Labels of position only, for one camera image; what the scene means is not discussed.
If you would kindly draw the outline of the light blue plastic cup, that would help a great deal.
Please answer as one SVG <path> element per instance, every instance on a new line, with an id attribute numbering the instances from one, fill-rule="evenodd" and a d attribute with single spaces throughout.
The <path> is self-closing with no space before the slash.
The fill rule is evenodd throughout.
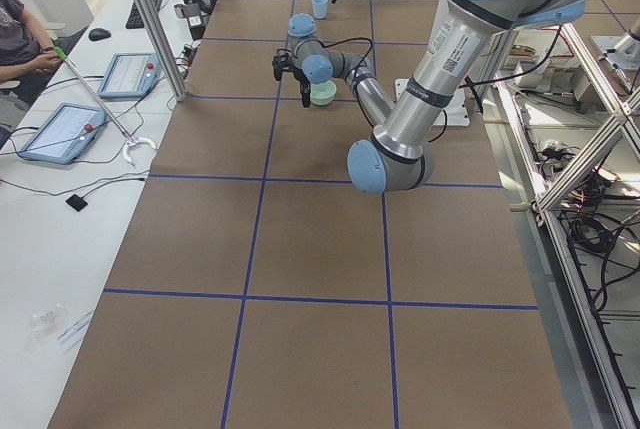
<path id="1" fill-rule="evenodd" d="M 327 17 L 329 0 L 311 0 L 312 14 L 316 19 L 322 20 Z"/>

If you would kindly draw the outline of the mint green bowl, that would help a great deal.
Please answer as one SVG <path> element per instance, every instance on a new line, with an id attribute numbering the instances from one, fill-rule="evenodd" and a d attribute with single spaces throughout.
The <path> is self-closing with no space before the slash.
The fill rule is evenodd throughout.
<path id="1" fill-rule="evenodd" d="M 316 106 L 327 106 L 334 101 L 337 93 L 337 86 L 333 80 L 323 83 L 312 84 L 310 101 Z"/>

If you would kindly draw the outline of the upper blue teach pendant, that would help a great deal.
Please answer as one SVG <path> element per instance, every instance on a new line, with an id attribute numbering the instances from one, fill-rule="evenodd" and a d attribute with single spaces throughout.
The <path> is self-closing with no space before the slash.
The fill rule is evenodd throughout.
<path id="1" fill-rule="evenodd" d="M 152 90 L 160 72 L 156 53 L 117 53 L 97 94 L 105 100 L 140 98 Z"/>

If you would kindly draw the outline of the blue teach pendant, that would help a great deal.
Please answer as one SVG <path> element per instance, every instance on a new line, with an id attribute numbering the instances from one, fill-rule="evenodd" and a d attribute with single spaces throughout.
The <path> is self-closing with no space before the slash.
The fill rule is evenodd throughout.
<path id="1" fill-rule="evenodd" d="M 105 100 L 140 98 L 152 90 L 160 72 L 156 53 L 117 53 L 97 94 Z"/>
<path id="2" fill-rule="evenodd" d="M 26 160 L 66 165 L 80 156 L 106 122 L 98 107 L 61 104 L 18 151 Z"/>

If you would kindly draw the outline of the reacher grabber tool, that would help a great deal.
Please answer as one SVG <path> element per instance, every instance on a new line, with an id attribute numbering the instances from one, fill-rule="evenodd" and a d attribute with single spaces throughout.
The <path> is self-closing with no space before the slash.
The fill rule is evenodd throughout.
<path id="1" fill-rule="evenodd" d="M 125 139 L 124 145 L 122 147 L 122 155 L 124 159 L 131 165 L 134 164 L 134 161 L 129 154 L 129 151 L 139 145 L 147 145 L 151 147 L 153 150 L 157 150 L 158 147 L 156 143 L 147 137 L 136 136 L 130 133 L 126 127 L 118 120 L 118 118 L 110 111 L 108 106 L 104 103 L 104 101 L 98 96 L 98 94 L 94 91 L 94 89 L 89 85 L 86 79 L 81 75 L 75 64 L 68 58 L 65 52 L 58 46 L 53 48 L 53 51 L 59 57 L 59 59 L 66 65 L 66 67 L 74 74 L 74 76 L 79 80 L 79 82 L 83 85 L 89 95 L 93 98 L 93 100 L 99 105 L 99 107 L 105 112 L 108 116 L 109 120 L 116 126 L 116 128 L 120 131 L 122 136 Z"/>

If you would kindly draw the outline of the black computer mouse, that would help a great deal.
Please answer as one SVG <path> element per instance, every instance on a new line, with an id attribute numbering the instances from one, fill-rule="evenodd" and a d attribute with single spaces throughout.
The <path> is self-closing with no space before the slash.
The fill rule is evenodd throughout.
<path id="1" fill-rule="evenodd" d="M 111 32 L 104 28 L 94 28 L 88 33 L 88 39 L 91 42 L 97 42 L 111 37 Z"/>

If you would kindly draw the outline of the lower blue teach pendant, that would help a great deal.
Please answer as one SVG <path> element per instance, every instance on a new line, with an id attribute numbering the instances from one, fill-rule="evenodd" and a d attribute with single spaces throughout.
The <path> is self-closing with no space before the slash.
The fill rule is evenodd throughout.
<path id="1" fill-rule="evenodd" d="M 80 156 L 106 122 L 98 107 L 61 104 L 18 151 L 26 160 L 66 165 Z"/>

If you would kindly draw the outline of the small black square pad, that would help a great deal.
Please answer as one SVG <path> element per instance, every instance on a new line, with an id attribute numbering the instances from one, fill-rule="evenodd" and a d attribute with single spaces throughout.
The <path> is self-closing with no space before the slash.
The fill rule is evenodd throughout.
<path id="1" fill-rule="evenodd" d="M 71 196 L 69 196 L 65 200 L 65 203 L 69 205 L 72 209 L 74 209 L 76 212 L 80 212 L 88 206 L 88 202 L 86 201 L 86 199 L 77 194 L 72 194 Z"/>

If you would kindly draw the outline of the seated person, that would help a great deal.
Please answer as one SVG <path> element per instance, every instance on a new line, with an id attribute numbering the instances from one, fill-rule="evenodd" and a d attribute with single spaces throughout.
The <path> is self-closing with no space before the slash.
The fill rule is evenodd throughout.
<path id="1" fill-rule="evenodd" d="M 53 39 L 20 0 L 1 0 L 1 81 L 19 81 L 14 93 L 31 106 L 62 64 L 55 48 L 68 54 L 85 31 Z"/>

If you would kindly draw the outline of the clear plastic bag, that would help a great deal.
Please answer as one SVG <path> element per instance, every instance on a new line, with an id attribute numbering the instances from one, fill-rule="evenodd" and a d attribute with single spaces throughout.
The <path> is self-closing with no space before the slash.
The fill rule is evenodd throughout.
<path id="1" fill-rule="evenodd" d="M 67 322 L 67 309 L 55 303 L 32 313 L 27 324 L 26 347 L 35 350 L 55 339 L 63 332 Z"/>

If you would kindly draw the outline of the aluminium frame post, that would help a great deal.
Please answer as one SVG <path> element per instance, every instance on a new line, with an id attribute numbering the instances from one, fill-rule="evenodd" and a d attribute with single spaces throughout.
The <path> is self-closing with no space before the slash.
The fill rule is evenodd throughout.
<path id="1" fill-rule="evenodd" d="M 159 57 L 165 76 L 177 102 L 187 94 L 185 82 L 180 74 L 169 41 L 162 27 L 158 11 L 152 0 L 134 0 L 143 19 L 146 33 Z"/>

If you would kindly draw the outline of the aluminium frame rack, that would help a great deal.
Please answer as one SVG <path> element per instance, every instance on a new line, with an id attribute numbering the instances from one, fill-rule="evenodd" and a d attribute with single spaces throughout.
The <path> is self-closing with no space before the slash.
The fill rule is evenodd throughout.
<path id="1" fill-rule="evenodd" d="M 638 16 L 506 36 L 492 92 L 521 153 L 588 388 L 589 424 L 639 424 Z"/>

